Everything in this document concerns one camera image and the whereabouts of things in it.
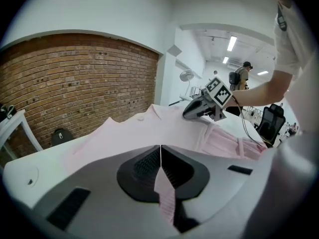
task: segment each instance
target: cap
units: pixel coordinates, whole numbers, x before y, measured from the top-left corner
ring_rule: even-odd
[[[247,66],[250,66],[250,68],[253,69],[251,63],[248,61],[244,62],[244,64],[243,64],[243,67],[247,67]]]

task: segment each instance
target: ceiling light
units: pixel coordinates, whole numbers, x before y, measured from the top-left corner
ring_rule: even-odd
[[[258,73],[258,75],[268,74],[268,71],[263,71],[261,73]]]
[[[223,61],[223,64],[226,64],[227,61],[228,61],[228,59],[229,59],[229,57],[225,57],[225,58],[224,58],[224,61]]]
[[[236,36],[232,36],[230,38],[229,45],[228,45],[228,48],[227,48],[228,51],[232,51],[233,50],[236,40],[237,40]]]

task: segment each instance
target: person in white shirt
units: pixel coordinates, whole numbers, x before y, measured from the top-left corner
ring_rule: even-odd
[[[289,131],[290,134],[297,133],[297,123],[295,122],[292,126],[290,126]]]
[[[318,106],[318,102],[306,103],[305,99],[310,98],[312,89],[309,88],[311,83],[307,84],[307,81],[314,82],[315,76],[318,75],[318,51],[316,39],[312,35],[307,22],[302,17],[297,6],[292,0],[277,0],[278,1],[278,14],[275,18],[275,47],[277,50],[275,68],[270,81],[261,84],[260,86],[249,90],[234,91],[234,97],[238,101],[240,106],[265,106],[271,103],[277,103],[284,97],[285,92],[291,84],[293,77],[300,76],[301,70],[305,74],[305,68],[307,70],[307,76],[303,77],[302,83],[294,83],[295,90],[287,92],[285,94],[288,103],[292,108],[296,107],[296,116],[299,115],[301,119],[305,121],[303,125],[307,125],[308,128],[318,128],[319,119],[316,119],[316,125],[313,122],[309,122],[309,116],[305,116],[304,110],[300,102],[304,102],[305,105]],[[318,83],[311,86],[315,91],[318,90]],[[236,106],[236,102],[231,99],[226,107]],[[316,116],[309,109],[309,115],[311,117]]]

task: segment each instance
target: backpack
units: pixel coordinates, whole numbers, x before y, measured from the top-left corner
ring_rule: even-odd
[[[0,122],[6,119],[6,107],[0,103]]]
[[[74,138],[71,135],[69,130],[59,128],[56,131],[54,131],[52,138],[51,138],[51,144],[52,144],[52,146],[57,146],[59,144],[65,143],[67,141],[71,141],[73,139]]]
[[[239,70],[237,72],[237,70],[235,72],[230,72],[229,76],[228,76],[228,80],[230,84],[233,85],[238,85],[240,83],[240,74],[239,72],[241,72],[242,70]]]

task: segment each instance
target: black slot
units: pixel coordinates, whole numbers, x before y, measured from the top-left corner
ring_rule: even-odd
[[[155,179],[160,169],[160,148],[156,148],[134,164],[132,176],[146,187],[154,189]]]
[[[176,200],[173,224],[179,232],[184,233],[200,223],[196,219],[187,217],[182,201]]]
[[[194,168],[165,148],[161,149],[161,159],[163,170],[175,189],[193,177]]]
[[[65,230],[90,193],[86,189],[74,189],[46,219],[52,225]]]
[[[237,165],[231,165],[230,167],[228,167],[228,170],[231,170],[237,173],[247,174],[247,175],[250,175],[253,171],[253,169],[249,169],[249,168],[245,168],[245,167],[241,167]]]

